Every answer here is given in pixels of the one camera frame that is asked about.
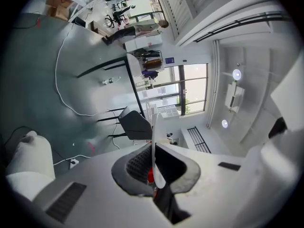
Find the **black vent grille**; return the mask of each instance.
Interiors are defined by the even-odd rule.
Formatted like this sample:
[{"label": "black vent grille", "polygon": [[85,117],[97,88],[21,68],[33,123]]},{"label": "black vent grille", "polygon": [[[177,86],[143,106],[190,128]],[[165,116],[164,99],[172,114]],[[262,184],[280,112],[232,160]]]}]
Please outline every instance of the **black vent grille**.
[{"label": "black vent grille", "polygon": [[208,148],[205,140],[199,133],[196,127],[188,129],[188,132],[194,142],[194,145],[197,151],[204,152],[204,153],[211,153],[210,149]]},{"label": "black vent grille", "polygon": [[63,194],[47,209],[46,213],[63,223],[73,207],[85,191],[86,185],[74,182]]},{"label": "black vent grille", "polygon": [[152,156],[150,147],[128,161],[127,172],[134,179],[146,184],[151,166]]}]

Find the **black table leg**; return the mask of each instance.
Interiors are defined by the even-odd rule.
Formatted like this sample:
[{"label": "black table leg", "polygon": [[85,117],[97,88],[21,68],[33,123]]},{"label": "black table leg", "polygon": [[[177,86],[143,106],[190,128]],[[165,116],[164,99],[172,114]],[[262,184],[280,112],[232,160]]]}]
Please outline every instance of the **black table leg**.
[{"label": "black table leg", "polygon": [[125,66],[125,63],[118,64],[118,65],[111,66],[111,67],[107,67],[107,68],[105,68],[105,70],[109,70],[109,69],[113,69],[113,68],[117,68],[117,67],[122,67],[122,66]]},{"label": "black table leg", "polygon": [[105,63],[99,64],[99,65],[97,65],[97,66],[95,66],[95,67],[93,67],[93,68],[90,68],[89,70],[87,70],[87,71],[83,72],[82,74],[78,75],[77,78],[80,78],[80,77],[82,77],[82,76],[84,76],[84,75],[87,75],[87,74],[89,74],[89,73],[92,73],[92,72],[94,72],[94,71],[96,71],[96,70],[98,70],[98,69],[100,69],[100,68],[102,68],[102,67],[111,65],[111,64],[113,64],[113,63],[118,63],[118,62],[120,62],[120,61],[128,62],[127,57],[116,58],[116,59],[107,61],[107,62],[105,62]]},{"label": "black table leg", "polygon": [[141,111],[140,114],[144,116],[144,113],[143,113],[143,107],[142,107],[142,104],[141,104],[141,101],[138,97],[138,94],[137,94],[137,90],[136,90],[136,86],[135,86],[135,83],[134,83],[134,79],[133,79],[133,76],[132,76],[132,73],[131,73],[131,69],[130,69],[130,65],[128,63],[128,59],[126,58],[125,61],[124,61],[125,65],[126,65],[126,68],[127,68],[127,71],[128,71],[128,75],[129,75],[129,78],[130,78],[130,81],[131,81],[131,85],[132,85],[132,88],[133,88],[133,91],[134,91],[134,94],[135,94],[135,98],[137,100],[137,104],[138,104],[138,107],[139,107],[139,110]]},{"label": "black table leg", "polygon": [[109,110],[109,112],[120,111],[120,110],[124,110],[124,109],[125,109],[125,107],[124,108],[117,108],[117,109]]},{"label": "black table leg", "polygon": [[97,120],[98,122],[103,122],[103,121],[108,121],[108,120],[112,120],[112,119],[117,119],[118,116],[115,116],[115,117],[109,117],[109,118],[104,118],[104,119],[100,119],[100,120]]},{"label": "black table leg", "polygon": [[126,134],[126,133],[122,133],[122,134],[115,134],[115,135],[109,135],[108,137],[117,138],[117,137],[122,137],[122,136],[127,136],[127,134]]}]

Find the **cardboard box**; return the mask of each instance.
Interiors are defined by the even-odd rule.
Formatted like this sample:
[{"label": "cardboard box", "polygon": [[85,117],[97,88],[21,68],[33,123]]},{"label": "cardboard box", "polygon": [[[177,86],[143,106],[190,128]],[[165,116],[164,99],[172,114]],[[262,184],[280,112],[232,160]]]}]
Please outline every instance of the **cardboard box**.
[{"label": "cardboard box", "polygon": [[48,14],[51,17],[68,21],[69,10],[58,5],[57,8],[51,7]]},{"label": "cardboard box", "polygon": [[52,7],[57,8],[61,6],[65,9],[69,8],[72,5],[73,1],[71,0],[47,0],[46,4]]}]

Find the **gray floor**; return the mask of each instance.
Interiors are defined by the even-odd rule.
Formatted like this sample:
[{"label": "gray floor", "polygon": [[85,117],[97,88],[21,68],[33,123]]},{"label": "gray floor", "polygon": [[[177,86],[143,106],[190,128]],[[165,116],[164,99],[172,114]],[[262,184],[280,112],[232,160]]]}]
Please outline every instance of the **gray floor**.
[{"label": "gray floor", "polygon": [[[37,14],[25,14],[16,26],[27,27],[36,20]],[[100,123],[96,120],[112,117],[107,109],[128,105],[139,110],[126,68],[100,69],[80,79],[75,76],[97,64],[124,56],[126,51],[115,45],[107,47],[98,34],[74,25],[60,53],[57,85],[65,102],[79,113],[100,112],[93,117],[77,116],[61,103],[55,88],[57,54],[71,28],[70,23],[45,17],[41,19],[40,28],[13,30],[1,65],[0,132],[4,140],[15,128],[26,125],[46,137],[52,149],[65,158],[117,149],[112,138],[107,137],[115,128],[115,120]],[[101,84],[113,76],[121,79],[112,85]],[[18,130],[7,144],[10,156],[26,132],[26,129]],[[118,125],[115,133],[122,132]],[[133,144],[127,137],[114,141],[122,148]],[[53,152],[53,160],[62,159]],[[66,172],[68,166],[67,162],[55,166],[56,175]]]}]

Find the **sign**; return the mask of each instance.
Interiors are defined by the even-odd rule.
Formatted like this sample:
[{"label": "sign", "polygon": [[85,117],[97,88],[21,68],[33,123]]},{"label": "sign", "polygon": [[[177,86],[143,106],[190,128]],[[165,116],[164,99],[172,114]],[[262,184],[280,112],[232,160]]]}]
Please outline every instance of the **sign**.
[{"label": "sign", "polygon": [[170,63],[174,63],[173,57],[166,58],[166,64],[170,64]]}]

